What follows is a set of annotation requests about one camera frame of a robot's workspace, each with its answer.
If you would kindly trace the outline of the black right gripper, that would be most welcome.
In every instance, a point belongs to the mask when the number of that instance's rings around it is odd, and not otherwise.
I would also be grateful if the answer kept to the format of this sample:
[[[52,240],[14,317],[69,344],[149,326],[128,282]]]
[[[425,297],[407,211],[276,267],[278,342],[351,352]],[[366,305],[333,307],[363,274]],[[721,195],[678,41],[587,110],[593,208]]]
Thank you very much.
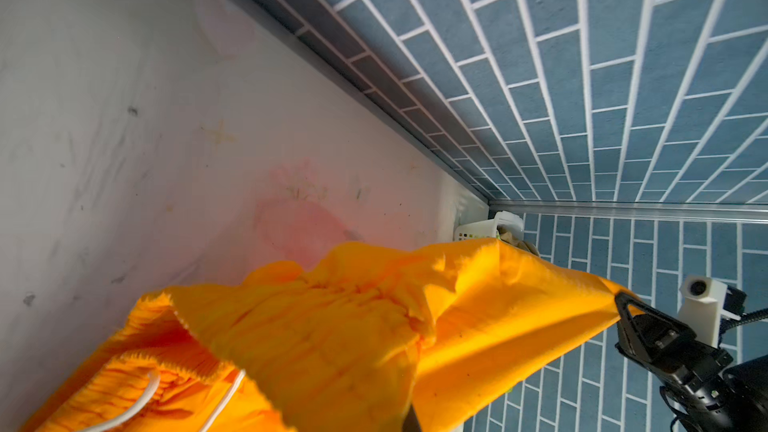
[[[617,350],[651,372],[665,394],[684,408],[722,408],[728,400],[721,372],[731,355],[697,340],[683,322],[621,292]]]

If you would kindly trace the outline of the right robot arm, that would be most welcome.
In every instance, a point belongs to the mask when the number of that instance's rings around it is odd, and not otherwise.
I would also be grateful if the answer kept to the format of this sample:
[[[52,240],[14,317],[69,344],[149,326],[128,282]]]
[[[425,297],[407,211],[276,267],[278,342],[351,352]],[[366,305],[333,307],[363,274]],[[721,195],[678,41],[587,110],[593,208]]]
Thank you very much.
[[[653,374],[673,413],[671,426],[687,431],[765,431],[767,357],[733,365],[717,343],[629,293],[615,298],[620,320],[616,349]]]

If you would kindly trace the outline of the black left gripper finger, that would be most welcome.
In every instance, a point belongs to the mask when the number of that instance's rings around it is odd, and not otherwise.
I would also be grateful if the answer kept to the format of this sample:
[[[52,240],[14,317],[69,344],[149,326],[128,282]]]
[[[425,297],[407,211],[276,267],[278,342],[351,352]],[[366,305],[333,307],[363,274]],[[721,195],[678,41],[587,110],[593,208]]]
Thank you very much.
[[[410,406],[402,425],[402,432],[421,432],[421,426],[413,406]]]

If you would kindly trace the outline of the orange shorts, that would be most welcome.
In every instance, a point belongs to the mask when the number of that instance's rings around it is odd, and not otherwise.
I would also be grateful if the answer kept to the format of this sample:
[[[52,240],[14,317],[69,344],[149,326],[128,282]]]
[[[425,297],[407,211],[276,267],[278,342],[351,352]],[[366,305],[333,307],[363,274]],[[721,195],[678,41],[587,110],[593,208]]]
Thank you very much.
[[[618,321],[619,284],[496,239],[349,242],[141,297],[28,431],[449,431]]]

